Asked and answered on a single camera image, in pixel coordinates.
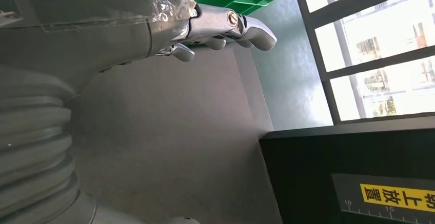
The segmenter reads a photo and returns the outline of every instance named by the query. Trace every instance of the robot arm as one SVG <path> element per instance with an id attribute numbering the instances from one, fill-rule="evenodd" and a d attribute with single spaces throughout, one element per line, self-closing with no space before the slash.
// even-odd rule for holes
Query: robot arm
<path id="1" fill-rule="evenodd" d="M 0 0 L 0 222 L 142 224 L 80 190 L 63 101 L 113 66 L 156 54 L 188 62 L 189 45 L 219 50 L 226 39 L 276 42 L 260 21 L 194 0 Z"/>

